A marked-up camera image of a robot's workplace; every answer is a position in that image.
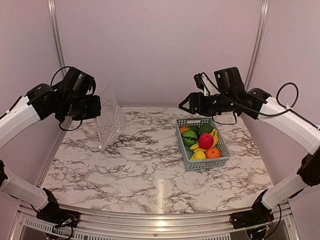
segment wall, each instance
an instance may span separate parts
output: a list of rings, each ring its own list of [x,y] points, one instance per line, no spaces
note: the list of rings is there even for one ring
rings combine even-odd
[[[177,106],[193,76],[238,66],[255,43],[257,0],[57,0],[67,65],[106,82],[121,105]]]
[[[46,0],[2,0],[0,4],[0,112],[39,83],[49,83],[58,69]],[[58,137],[57,122],[33,125],[0,151],[0,159],[35,184]],[[0,239],[11,229],[19,202],[0,193]]]
[[[295,110],[319,124],[320,1],[272,0],[266,33],[251,87],[276,95],[280,86],[295,82],[300,97]],[[294,90],[281,101],[292,103]],[[275,183],[297,169],[306,152],[273,127],[245,118],[245,123]],[[290,201],[302,240],[318,240],[320,186],[308,188]]]

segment red fruit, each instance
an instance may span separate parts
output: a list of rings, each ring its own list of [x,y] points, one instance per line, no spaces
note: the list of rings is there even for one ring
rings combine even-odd
[[[209,149],[214,144],[214,138],[209,133],[203,133],[198,140],[201,149]]]

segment white marble surface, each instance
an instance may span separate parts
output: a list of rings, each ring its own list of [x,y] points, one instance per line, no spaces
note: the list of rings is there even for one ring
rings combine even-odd
[[[204,213],[251,206],[270,176],[241,118],[219,125],[232,158],[224,167],[186,172],[173,107],[124,107],[125,132],[98,150],[94,121],[68,132],[44,180],[61,204],[127,213]],[[226,113],[216,117],[232,122]]]

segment gray plastic basket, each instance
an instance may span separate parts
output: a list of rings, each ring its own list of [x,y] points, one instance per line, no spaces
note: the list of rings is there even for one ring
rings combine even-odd
[[[198,127],[200,127],[204,123],[210,124],[214,129],[216,129],[218,131],[218,143],[215,146],[215,148],[217,148],[220,151],[221,157],[212,158],[212,159],[205,159],[205,160],[190,161],[189,159],[192,157],[194,152],[190,151],[189,147],[184,145],[184,142],[182,140],[182,136],[180,134],[180,128],[185,127],[185,126],[198,126]],[[225,144],[225,141],[221,137],[220,132],[217,129],[214,121],[210,117],[177,119],[176,120],[176,135],[177,135],[178,142],[180,145],[185,170],[187,170],[187,171],[222,167],[231,158],[231,154]]]

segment clear plastic bag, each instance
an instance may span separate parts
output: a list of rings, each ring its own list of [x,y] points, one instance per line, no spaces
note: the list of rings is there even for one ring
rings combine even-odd
[[[103,151],[112,145],[125,130],[127,119],[118,105],[108,85],[99,94],[101,101],[101,116],[95,119],[99,135],[99,150]]]

